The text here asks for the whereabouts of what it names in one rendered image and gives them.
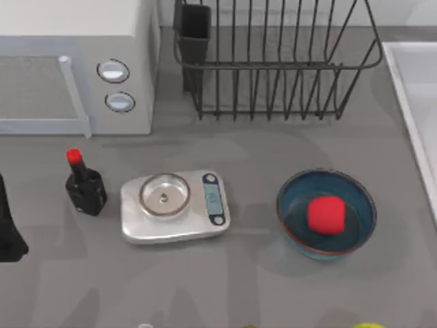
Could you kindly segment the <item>pale microwave oven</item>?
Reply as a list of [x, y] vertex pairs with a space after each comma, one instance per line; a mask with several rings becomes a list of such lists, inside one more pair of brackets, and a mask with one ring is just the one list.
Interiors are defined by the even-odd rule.
[[[0, 56], [68, 56], [94, 135], [146, 135], [154, 110], [160, 29], [156, 0], [0, 0]], [[97, 65], [127, 65], [107, 83]], [[135, 107], [110, 110], [105, 97], [126, 92]]]

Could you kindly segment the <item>microwave knob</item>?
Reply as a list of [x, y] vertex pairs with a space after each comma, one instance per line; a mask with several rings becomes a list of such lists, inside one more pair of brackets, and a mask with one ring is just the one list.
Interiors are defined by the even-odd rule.
[[123, 83], [130, 76], [126, 64], [116, 59], [110, 59], [97, 65], [99, 77], [107, 83]]
[[106, 106], [118, 113], [126, 113], [134, 109], [135, 99], [126, 92], [116, 92], [105, 97]]

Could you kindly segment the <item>silver kitchen scale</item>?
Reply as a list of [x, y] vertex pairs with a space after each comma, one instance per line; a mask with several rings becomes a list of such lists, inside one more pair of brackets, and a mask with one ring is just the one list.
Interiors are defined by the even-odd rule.
[[121, 229], [136, 245], [215, 236], [231, 223], [223, 179], [211, 170], [135, 178], [120, 189]]

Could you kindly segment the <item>microwave oven door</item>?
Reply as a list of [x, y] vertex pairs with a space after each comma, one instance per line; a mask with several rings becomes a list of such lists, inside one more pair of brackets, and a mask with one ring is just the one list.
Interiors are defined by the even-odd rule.
[[0, 56], [0, 135], [92, 136], [70, 57]]

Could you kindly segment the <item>black cutlery holder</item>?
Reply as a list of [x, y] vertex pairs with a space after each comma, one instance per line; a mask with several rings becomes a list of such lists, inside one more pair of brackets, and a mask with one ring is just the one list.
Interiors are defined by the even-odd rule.
[[182, 62], [203, 65], [206, 61], [211, 29], [211, 7], [175, 0], [173, 28]]

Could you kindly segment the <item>black bottle with red cap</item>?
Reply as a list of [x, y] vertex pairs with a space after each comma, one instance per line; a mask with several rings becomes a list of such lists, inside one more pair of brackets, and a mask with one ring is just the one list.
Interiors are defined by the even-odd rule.
[[66, 181], [66, 190], [81, 213], [98, 216], [107, 202], [107, 192], [99, 172], [88, 168], [77, 148], [66, 151], [71, 173]]

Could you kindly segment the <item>blue bowl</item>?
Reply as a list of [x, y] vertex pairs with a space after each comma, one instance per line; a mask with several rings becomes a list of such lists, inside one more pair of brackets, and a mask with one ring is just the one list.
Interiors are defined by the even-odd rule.
[[[346, 226], [341, 234], [310, 231], [307, 204], [321, 195], [334, 195], [346, 203]], [[356, 251], [377, 225], [376, 206], [368, 190], [355, 178], [332, 169], [308, 169], [293, 175], [280, 188], [276, 208], [290, 243], [315, 260], [337, 260]]]

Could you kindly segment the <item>red cube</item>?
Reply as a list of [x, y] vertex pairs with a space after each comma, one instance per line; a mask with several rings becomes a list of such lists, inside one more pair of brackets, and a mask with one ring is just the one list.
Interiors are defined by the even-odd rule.
[[346, 226], [346, 203], [334, 195], [321, 195], [307, 204], [307, 225], [321, 235], [341, 234]]

